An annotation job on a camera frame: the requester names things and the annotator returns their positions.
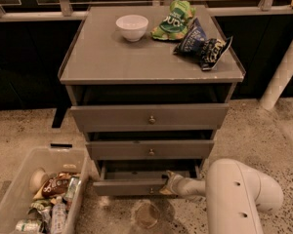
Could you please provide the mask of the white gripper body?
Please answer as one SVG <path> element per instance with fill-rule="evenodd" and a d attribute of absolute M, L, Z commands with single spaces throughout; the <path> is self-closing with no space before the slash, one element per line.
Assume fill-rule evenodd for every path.
<path fill-rule="evenodd" d="M 183 197 L 188 196 L 187 184 L 188 178 L 181 175 L 173 175 L 167 181 L 168 190 L 172 194 Z"/>

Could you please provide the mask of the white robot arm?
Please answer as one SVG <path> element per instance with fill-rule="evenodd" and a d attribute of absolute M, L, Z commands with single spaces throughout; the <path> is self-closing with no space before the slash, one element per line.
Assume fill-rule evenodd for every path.
<path fill-rule="evenodd" d="M 160 193 L 205 197 L 209 234 L 264 234 L 259 213 L 275 213 L 284 199 L 274 178 L 233 159 L 215 161 L 204 180 L 170 171 Z"/>

